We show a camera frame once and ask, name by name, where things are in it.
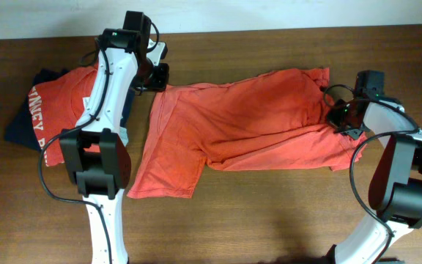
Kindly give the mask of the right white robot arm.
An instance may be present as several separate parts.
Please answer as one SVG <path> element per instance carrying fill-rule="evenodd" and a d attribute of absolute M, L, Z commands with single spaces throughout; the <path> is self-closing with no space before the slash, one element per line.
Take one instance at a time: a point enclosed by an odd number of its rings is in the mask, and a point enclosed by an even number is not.
<path fill-rule="evenodd" d="M 352 192 L 366 215 L 346 240 L 327 253 L 331 263 L 379 263 L 402 236 L 422 227 L 422 130 L 401 104 L 390 98 L 339 100 L 328 120 L 336 131 L 371 131 L 349 162 Z M 355 160 L 374 140 L 384 151 L 364 202 L 355 184 Z"/>

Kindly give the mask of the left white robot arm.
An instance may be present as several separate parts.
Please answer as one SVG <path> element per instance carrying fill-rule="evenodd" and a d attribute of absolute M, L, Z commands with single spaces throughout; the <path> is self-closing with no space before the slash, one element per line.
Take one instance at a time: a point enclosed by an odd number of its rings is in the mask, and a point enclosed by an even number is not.
<path fill-rule="evenodd" d="M 59 138 L 70 181 L 86 206 L 93 263 L 128 263 L 122 200 L 131 160 L 120 137 L 129 91 L 163 91 L 166 44 L 150 32 L 106 29 L 97 39 L 98 68 L 86 108 L 74 129 Z"/>

